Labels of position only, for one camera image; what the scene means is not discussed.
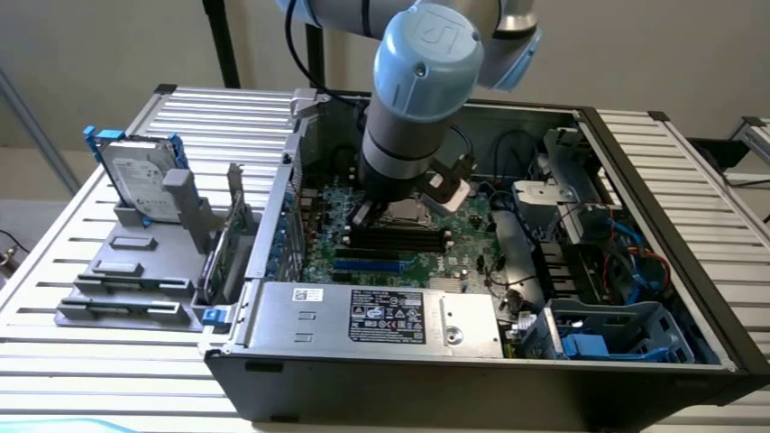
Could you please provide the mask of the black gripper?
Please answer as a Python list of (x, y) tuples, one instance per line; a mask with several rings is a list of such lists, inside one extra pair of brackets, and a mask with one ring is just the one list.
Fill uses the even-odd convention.
[(366, 198), (349, 214), (349, 224), (353, 227), (369, 227), (383, 216), (390, 203)]

